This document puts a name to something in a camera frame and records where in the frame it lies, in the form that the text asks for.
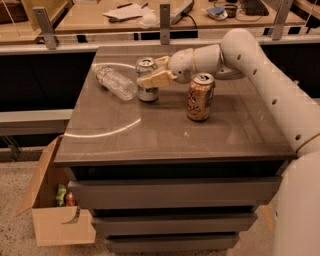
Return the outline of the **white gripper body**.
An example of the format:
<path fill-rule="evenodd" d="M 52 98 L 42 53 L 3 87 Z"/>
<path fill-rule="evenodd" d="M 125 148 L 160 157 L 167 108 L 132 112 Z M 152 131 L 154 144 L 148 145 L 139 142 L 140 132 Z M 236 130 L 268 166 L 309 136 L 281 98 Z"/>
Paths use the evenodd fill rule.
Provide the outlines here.
<path fill-rule="evenodd" d="M 193 49 L 188 48 L 174 53 L 169 58 L 168 67 L 176 76 L 176 82 L 188 83 L 193 71 Z"/>

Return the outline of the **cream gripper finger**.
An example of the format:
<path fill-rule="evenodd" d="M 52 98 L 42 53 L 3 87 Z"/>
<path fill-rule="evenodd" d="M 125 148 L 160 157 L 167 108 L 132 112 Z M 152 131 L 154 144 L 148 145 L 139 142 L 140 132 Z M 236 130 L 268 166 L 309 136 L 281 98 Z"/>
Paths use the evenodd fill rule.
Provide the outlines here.
<path fill-rule="evenodd" d="M 165 68 L 167 68 L 168 67 L 168 63 L 169 63 L 169 59 L 170 59 L 169 56 L 163 56 L 163 57 L 157 58 L 156 59 L 156 64 L 159 67 L 164 66 Z"/>
<path fill-rule="evenodd" d="M 174 79 L 175 75 L 170 70 L 162 70 L 138 78 L 137 83 L 144 88 L 162 88 L 169 86 Z"/>

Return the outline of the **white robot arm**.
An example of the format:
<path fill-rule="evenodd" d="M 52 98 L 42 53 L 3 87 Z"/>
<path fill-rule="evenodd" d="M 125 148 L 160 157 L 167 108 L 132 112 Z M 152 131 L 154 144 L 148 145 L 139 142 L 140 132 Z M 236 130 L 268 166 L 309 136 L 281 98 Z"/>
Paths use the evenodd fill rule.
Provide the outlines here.
<path fill-rule="evenodd" d="M 156 63 L 158 69 L 138 80 L 145 88 L 185 83 L 186 71 L 209 72 L 221 80 L 249 79 L 297 154 L 278 191 L 272 255 L 319 256 L 320 105 L 275 66 L 243 28 L 228 31 L 219 45 L 181 50 Z"/>

